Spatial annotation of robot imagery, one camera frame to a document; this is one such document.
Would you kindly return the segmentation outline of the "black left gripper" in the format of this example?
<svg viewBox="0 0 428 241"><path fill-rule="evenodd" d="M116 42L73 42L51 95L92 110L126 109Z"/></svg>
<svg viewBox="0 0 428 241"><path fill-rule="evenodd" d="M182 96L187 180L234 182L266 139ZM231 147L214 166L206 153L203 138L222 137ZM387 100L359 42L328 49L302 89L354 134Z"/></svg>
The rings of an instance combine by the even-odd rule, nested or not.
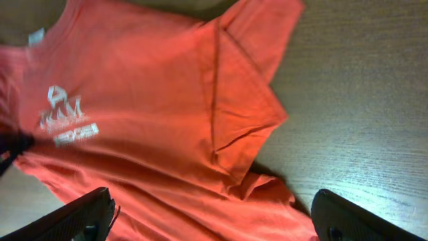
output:
<svg viewBox="0 0 428 241"><path fill-rule="evenodd" d="M1 176L14 160L34 145L34 138L23 132L1 133Z"/></svg>

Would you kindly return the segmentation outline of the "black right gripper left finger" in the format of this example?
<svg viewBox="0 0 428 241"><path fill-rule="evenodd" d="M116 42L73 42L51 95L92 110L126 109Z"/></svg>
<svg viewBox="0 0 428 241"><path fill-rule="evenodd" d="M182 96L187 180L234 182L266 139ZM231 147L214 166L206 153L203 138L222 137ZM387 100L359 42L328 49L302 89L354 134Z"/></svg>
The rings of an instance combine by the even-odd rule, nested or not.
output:
<svg viewBox="0 0 428 241"><path fill-rule="evenodd" d="M116 221L109 189L99 187L1 241L105 241Z"/></svg>

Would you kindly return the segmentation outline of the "red FRAM t-shirt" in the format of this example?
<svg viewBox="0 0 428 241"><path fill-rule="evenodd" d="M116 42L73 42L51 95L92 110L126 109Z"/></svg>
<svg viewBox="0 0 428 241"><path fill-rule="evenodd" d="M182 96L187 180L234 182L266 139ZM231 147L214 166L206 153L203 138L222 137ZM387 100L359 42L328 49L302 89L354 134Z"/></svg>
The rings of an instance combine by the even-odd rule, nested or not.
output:
<svg viewBox="0 0 428 241"><path fill-rule="evenodd" d="M110 240L315 240L284 182L250 170L287 117L270 82L302 9L68 1L40 43L1 47L1 130L35 138L18 168L63 202L107 187Z"/></svg>

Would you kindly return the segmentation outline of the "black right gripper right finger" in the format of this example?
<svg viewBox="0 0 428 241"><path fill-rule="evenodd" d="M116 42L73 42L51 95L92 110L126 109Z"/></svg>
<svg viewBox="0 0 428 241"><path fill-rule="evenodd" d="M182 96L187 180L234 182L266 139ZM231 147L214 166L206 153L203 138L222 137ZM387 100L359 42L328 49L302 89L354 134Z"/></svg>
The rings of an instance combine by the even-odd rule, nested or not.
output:
<svg viewBox="0 0 428 241"><path fill-rule="evenodd" d="M314 196L311 219L320 241L425 241L328 189Z"/></svg>

